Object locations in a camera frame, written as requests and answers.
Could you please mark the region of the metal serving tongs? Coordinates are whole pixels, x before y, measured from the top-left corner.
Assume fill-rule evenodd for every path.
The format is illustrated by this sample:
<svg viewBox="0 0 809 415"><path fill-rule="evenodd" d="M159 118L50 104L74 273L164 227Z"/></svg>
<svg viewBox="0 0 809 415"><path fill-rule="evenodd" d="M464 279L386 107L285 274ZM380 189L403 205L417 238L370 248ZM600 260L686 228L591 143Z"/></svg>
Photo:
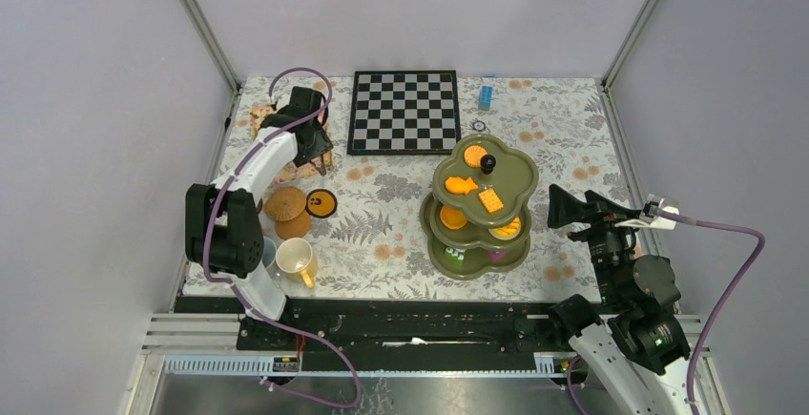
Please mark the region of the metal serving tongs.
<svg viewBox="0 0 809 415"><path fill-rule="evenodd" d="M328 174L329 167L325 154L321 154L320 156L318 156L313 161L313 165L320 176L326 176Z"/></svg>

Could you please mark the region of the yellow fruit tart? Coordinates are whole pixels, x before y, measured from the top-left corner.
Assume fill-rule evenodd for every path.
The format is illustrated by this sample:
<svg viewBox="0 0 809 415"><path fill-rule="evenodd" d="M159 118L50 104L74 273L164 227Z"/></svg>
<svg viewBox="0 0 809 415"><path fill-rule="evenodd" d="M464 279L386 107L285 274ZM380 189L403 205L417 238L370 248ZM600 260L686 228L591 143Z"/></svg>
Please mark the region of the yellow fruit tart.
<svg viewBox="0 0 809 415"><path fill-rule="evenodd" d="M515 239L522 229L522 221L519 217L512 220L510 223L497 227L491 228L488 231L499 240L511 240Z"/></svg>

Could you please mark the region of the round waffle biscuit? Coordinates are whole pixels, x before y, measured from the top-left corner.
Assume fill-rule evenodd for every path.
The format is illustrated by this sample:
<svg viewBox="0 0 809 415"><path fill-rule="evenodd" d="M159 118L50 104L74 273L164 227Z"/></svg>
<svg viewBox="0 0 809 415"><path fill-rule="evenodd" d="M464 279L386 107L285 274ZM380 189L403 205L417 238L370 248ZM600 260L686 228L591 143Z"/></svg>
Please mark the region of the round waffle biscuit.
<svg viewBox="0 0 809 415"><path fill-rule="evenodd" d="M487 150L480 145L469 145L463 152L463 159L466 165L473 169L480 169L482 167L482 160L487 156Z"/></svg>

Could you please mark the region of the green three-tier serving stand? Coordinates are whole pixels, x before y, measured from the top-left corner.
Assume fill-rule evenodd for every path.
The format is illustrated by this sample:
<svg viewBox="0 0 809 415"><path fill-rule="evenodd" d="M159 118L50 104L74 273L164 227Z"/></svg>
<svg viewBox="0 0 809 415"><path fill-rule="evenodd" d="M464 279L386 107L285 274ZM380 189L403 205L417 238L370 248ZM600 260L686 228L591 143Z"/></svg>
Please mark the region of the green three-tier serving stand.
<svg viewBox="0 0 809 415"><path fill-rule="evenodd" d="M433 173L420 222L427 255L442 274L473 280L519 266L530 249L534 161L487 134L461 138Z"/></svg>

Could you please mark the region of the green kiwi cake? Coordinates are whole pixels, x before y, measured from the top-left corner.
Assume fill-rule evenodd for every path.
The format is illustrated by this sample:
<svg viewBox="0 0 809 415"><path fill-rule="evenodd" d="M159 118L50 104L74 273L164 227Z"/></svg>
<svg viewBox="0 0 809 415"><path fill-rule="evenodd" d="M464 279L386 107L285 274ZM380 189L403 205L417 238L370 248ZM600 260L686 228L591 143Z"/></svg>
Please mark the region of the green kiwi cake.
<svg viewBox="0 0 809 415"><path fill-rule="evenodd" d="M466 251L464 249L447 247L445 249L445 256L450 262L456 265L462 265L466 257Z"/></svg>

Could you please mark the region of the kiwi purple cake slice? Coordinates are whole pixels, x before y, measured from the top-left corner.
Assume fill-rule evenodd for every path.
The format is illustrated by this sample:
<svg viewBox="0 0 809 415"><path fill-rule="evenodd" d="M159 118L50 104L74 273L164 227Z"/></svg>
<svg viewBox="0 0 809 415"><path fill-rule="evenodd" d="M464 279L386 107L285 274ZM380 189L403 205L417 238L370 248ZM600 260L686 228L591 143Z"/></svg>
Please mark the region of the kiwi purple cake slice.
<svg viewBox="0 0 809 415"><path fill-rule="evenodd" d="M508 255L508 251L488 251L487 256L490 261L498 262Z"/></svg>

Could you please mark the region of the orange fish pastry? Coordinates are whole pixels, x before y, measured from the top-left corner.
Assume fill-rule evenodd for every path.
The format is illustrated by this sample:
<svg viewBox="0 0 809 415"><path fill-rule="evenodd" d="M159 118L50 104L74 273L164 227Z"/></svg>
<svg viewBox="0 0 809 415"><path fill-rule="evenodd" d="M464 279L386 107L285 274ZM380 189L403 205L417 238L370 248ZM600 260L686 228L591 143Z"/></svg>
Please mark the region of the orange fish pastry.
<svg viewBox="0 0 809 415"><path fill-rule="evenodd" d="M446 179L444 186L449 193L453 195L463 195L463 196L466 196L480 189L479 185L473 180L471 176L468 177L450 176Z"/></svg>

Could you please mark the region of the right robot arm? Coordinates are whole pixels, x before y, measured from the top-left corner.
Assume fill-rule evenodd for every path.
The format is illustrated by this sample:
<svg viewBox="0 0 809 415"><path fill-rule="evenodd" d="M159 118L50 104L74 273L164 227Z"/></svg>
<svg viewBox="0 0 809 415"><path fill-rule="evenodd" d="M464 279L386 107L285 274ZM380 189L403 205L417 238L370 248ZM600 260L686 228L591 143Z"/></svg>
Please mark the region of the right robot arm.
<svg viewBox="0 0 809 415"><path fill-rule="evenodd" d="M579 200L556 184L549 199L550 229L584 224L568 237L587 244L601 304L613 313L602 319L580 295L560 301L549 313L550 343L576 351L626 413L691 413L696 403L685 376L691 347L674 313L681 293L673 267L665 257L634 253L637 231L674 229L665 216L678 214L677 202L650 195L633 210L592 190Z"/></svg>

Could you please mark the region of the orange round bun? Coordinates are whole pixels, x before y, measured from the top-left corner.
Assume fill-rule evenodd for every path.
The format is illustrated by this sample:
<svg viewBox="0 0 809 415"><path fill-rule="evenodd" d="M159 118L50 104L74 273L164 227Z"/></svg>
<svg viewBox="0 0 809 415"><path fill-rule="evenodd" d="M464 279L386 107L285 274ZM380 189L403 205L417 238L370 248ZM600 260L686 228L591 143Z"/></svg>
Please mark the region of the orange round bun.
<svg viewBox="0 0 809 415"><path fill-rule="evenodd" d="M441 207L439 220L449 230L460 230L468 223L468 219L463 212L447 205Z"/></svg>

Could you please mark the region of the square orange cracker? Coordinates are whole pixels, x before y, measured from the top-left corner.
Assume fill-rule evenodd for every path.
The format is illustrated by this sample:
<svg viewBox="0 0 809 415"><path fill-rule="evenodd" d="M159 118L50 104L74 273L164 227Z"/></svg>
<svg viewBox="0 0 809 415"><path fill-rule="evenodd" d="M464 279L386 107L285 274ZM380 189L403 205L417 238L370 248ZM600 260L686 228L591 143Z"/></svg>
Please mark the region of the square orange cracker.
<svg viewBox="0 0 809 415"><path fill-rule="evenodd" d="M482 190L477 198L481 202L484 209L489 214L500 212L504 208L504 203L493 188Z"/></svg>

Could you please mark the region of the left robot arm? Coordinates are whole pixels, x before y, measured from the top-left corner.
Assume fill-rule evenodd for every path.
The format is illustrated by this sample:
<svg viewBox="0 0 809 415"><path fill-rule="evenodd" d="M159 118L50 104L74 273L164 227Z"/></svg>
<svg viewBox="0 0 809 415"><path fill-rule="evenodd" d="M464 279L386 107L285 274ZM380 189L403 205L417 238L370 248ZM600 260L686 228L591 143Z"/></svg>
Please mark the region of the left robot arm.
<svg viewBox="0 0 809 415"><path fill-rule="evenodd" d="M294 87L288 103L270 114L235 167L185 196L185 253L205 279L226 286L245 313L262 321L259 336L275 349L290 345L294 321L282 315L287 297L264 267L265 235L259 203L282 168L318 139L311 135L328 111L333 91Z"/></svg>

